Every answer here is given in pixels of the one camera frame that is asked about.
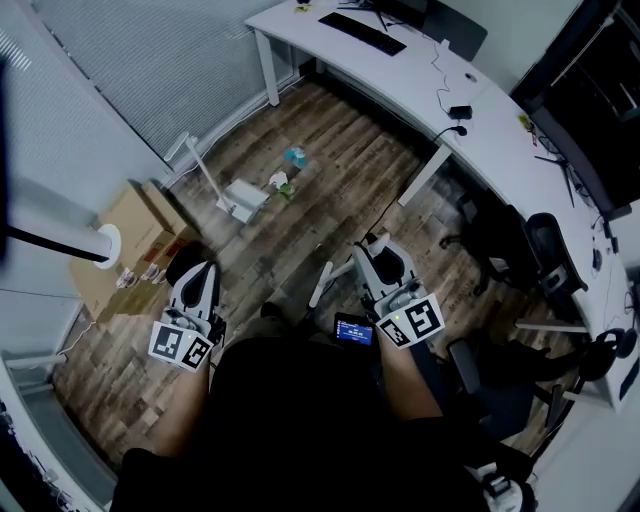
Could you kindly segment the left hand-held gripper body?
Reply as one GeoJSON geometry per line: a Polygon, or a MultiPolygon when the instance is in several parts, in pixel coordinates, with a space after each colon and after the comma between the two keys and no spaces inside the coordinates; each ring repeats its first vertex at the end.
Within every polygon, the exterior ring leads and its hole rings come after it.
{"type": "Polygon", "coordinates": [[[148,354],[159,361],[184,371],[197,371],[210,356],[224,345],[226,322],[216,313],[208,319],[179,307],[172,300],[152,327],[148,354]]]}

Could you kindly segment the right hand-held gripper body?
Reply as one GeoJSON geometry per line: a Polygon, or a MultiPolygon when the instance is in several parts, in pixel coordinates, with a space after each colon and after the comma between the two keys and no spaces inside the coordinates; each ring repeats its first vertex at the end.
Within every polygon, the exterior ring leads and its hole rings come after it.
{"type": "Polygon", "coordinates": [[[425,342],[445,328],[436,296],[421,282],[409,282],[366,309],[397,349],[425,342]]]}

